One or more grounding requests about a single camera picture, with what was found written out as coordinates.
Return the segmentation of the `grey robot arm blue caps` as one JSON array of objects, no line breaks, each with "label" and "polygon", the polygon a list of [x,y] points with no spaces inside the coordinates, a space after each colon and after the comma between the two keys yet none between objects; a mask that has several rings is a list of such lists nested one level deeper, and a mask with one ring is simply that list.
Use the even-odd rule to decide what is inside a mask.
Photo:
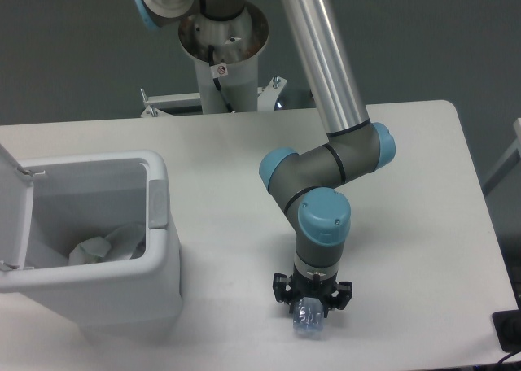
[{"label": "grey robot arm blue caps", "polygon": [[[328,140],[303,154],[271,151],[259,174],[296,232],[293,272],[274,275],[274,297],[288,305],[295,323],[315,325],[352,298],[352,284],[337,278],[351,224],[350,204],[338,188],[389,164],[396,144],[386,126],[370,120],[330,1],[281,1]],[[178,23],[204,113],[260,110],[257,66],[269,28],[258,7],[248,0],[134,3],[149,28]]]}]

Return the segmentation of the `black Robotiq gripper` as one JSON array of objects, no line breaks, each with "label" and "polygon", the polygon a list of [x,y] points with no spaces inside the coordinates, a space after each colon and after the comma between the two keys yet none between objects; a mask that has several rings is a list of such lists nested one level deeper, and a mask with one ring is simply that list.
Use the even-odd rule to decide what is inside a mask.
[{"label": "black Robotiq gripper", "polygon": [[295,270],[292,276],[275,273],[272,282],[274,297],[278,303],[289,305],[289,313],[295,310],[302,298],[316,298],[323,304],[324,317],[330,310],[344,310],[352,299],[352,282],[337,282],[336,275],[325,280],[310,279]]}]

